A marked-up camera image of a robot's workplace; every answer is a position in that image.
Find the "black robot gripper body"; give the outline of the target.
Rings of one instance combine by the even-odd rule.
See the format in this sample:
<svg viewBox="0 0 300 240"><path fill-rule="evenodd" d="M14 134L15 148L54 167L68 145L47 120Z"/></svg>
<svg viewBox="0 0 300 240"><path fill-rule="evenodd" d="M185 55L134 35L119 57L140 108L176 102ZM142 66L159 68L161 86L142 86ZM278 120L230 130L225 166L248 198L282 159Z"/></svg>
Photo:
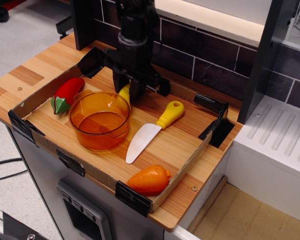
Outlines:
<svg viewBox="0 0 300 240"><path fill-rule="evenodd" d="M158 92L161 86L161 76L153 68L153 41L131 41L119 38L120 47L116 50L104 51L104 64L116 72L121 72L130 80L138 79L146 86Z"/></svg>

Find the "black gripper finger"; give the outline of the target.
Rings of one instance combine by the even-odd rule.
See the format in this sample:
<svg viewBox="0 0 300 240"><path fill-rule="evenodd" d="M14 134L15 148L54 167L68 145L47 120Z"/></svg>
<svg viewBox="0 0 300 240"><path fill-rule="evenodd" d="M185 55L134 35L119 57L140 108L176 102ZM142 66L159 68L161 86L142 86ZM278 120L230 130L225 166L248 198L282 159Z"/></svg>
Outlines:
<svg viewBox="0 0 300 240"><path fill-rule="evenodd" d="M129 83L129 79L120 71L113 70L114 90L118 94L120 90Z"/></svg>
<svg viewBox="0 0 300 240"><path fill-rule="evenodd" d="M129 87L130 102L133 103L137 101L140 97L144 95L145 90L146 84L143 81L138 79L131 79Z"/></svg>

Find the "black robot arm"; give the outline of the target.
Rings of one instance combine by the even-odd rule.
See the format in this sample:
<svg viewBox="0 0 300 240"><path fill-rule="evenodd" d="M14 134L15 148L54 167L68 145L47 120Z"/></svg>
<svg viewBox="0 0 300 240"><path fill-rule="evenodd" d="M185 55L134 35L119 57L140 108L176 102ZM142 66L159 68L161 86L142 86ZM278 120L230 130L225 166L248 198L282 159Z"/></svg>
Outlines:
<svg viewBox="0 0 300 240"><path fill-rule="evenodd" d="M112 68L114 88L119 93L129 85L129 101L135 102L149 87L161 92L162 78L151 64L154 31L159 17L153 0L117 0L119 48L104 51L104 63Z"/></svg>

